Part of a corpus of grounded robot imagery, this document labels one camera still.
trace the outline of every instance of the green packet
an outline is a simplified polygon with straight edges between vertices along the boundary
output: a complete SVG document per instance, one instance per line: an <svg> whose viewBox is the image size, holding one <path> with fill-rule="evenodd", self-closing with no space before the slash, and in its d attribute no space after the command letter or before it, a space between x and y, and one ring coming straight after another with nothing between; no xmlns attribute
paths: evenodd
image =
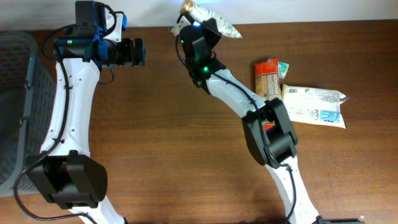
<svg viewBox="0 0 398 224"><path fill-rule="evenodd" d="M279 79L285 78L288 69L289 69L289 64L279 61L278 63Z"/></svg>

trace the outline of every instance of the plastic container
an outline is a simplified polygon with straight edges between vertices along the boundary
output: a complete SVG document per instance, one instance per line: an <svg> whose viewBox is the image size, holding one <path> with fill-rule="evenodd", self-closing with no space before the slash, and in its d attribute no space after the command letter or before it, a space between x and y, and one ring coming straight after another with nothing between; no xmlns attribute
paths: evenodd
<svg viewBox="0 0 398 224"><path fill-rule="evenodd" d="M0 197L12 187L25 158L37 155L50 125L56 84L23 32L0 34ZM27 176L20 194L37 193Z"/></svg>

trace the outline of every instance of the brown tabletop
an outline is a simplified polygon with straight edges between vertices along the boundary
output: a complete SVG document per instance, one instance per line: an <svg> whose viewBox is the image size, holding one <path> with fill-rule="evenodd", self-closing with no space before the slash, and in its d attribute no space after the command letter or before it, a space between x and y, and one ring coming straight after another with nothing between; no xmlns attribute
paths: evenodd
<svg viewBox="0 0 398 224"><path fill-rule="evenodd" d="M294 123L302 179L320 214L398 222L398 21L236 27L244 38L223 38L215 50L244 85L254 88L253 61L279 57L290 64L284 83L350 97L341 106L347 129ZM33 35L41 41L48 33ZM146 66L117 68L112 84L97 86L89 134L115 209L131 223L282 218L278 190L251 157L240 119L192 84L168 29L128 29L124 36L145 40ZM54 75L53 62L45 64ZM41 195L22 199L38 215L68 213ZM0 198L0 217L2 224L41 223L12 197Z"/></svg>

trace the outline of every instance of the white background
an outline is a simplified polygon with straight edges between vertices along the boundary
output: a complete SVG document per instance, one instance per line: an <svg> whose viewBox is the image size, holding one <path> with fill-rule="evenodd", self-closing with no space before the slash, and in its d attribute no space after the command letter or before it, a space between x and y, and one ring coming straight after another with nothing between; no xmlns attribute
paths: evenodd
<svg viewBox="0 0 398 224"><path fill-rule="evenodd" d="M129 27L172 26L183 0L104 0ZM398 19L398 0L197 0L232 24ZM75 22L74 0L0 0L0 30L54 29Z"/></svg>

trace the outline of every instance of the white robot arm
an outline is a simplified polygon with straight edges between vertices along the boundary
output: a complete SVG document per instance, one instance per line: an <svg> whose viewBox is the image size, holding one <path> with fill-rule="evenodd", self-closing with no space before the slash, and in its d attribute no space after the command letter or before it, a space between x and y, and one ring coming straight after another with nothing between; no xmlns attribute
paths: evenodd
<svg viewBox="0 0 398 224"><path fill-rule="evenodd" d="M242 119L250 153L275 180L285 205L287 221L291 224L316 222L319 214L300 176L295 150L297 137L283 102L265 101L237 81L217 60L212 49L221 38L219 30L226 30L220 27L225 21L214 17L203 19L201 16L213 13L195 7L190 12L183 12L177 25L171 29L177 36L176 44L178 38L181 39L185 53L185 60L180 58L181 62L197 87L219 98ZM240 36L233 27L227 26L227 34ZM265 120L275 121L277 125L265 131L262 128Z"/></svg>
<svg viewBox="0 0 398 224"><path fill-rule="evenodd" d="M127 224L106 196L106 169L90 159L88 128L93 94L102 68L144 65L142 39L122 39L127 18L100 2L77 1L73 32L55 42L57 92L39 156L27 158L26 173L49 203L69 209L84 223ZM17 203L28 211L17 191Z"/></svg>

